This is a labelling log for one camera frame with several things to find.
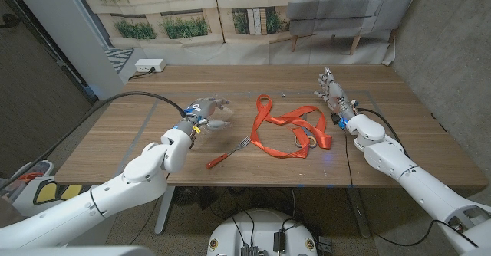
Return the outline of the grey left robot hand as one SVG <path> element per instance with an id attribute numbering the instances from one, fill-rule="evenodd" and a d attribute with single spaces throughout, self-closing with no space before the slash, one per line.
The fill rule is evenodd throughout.
<path id="1" fill-rule="evenodd" d="M 211 116 L 216 109 L 223 109 L 229 101 L 226 99 L 215 99 L 211 97 L 199 98 L 192 102 L 185 110 L 186 116 L 174 126 L 190 135 L 193 127 L 203 126 L 207 130 L 216 131 L 231 127 L 231 123 L 223 120 L 213 120 Z"/>

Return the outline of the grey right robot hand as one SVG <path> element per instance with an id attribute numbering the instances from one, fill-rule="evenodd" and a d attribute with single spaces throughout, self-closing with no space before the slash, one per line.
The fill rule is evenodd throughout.
<path id="1" fill-rule="evenodd" d="M 319 74 L 318 84 L 322 91 L 315 91 L 314 94 L 321 98 L 333 113 L 345 120 L 350 120 L 355 116 L 348 96 L 341 85 L 335 81 L 334 75 L 328 67 L 325 67 L 323 74 Z"/>

